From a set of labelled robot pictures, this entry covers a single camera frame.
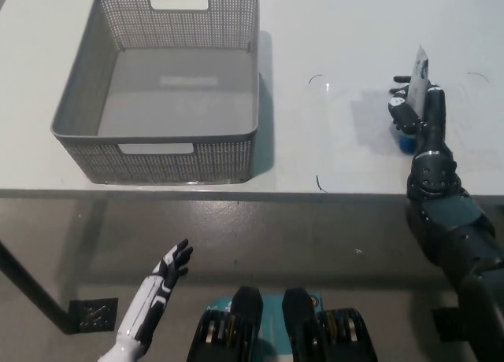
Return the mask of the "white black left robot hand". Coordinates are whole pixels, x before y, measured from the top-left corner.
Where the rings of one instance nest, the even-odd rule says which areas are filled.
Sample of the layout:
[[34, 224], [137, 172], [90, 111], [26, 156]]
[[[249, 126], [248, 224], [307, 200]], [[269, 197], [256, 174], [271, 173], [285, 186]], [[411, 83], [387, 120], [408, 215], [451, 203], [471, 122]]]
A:
[[192, 252], [185, 238], [158, 261], [138, 288], [113, 346], [99, 357], [100, 361], [138, 361], [146, 354], [179, 278], [188, 273]]

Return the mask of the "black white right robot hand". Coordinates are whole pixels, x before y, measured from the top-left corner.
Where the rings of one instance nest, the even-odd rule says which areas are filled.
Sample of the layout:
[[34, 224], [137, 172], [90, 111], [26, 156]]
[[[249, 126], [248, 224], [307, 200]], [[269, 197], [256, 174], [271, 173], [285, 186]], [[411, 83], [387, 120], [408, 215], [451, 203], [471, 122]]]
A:
[[444, 90], [429, 82], [424, 96], [424, 108], [419, 115], [406, 102], [410, 80], [410, 76], [394, 76], [393, 81], [399, 87], [389, 90], [391, 97], [387, 106], [393, 130], [398, 134], [399, 149], [413, 156], [441, 153], [452, 158], [453, 153], [445, 141], [447, 112]]

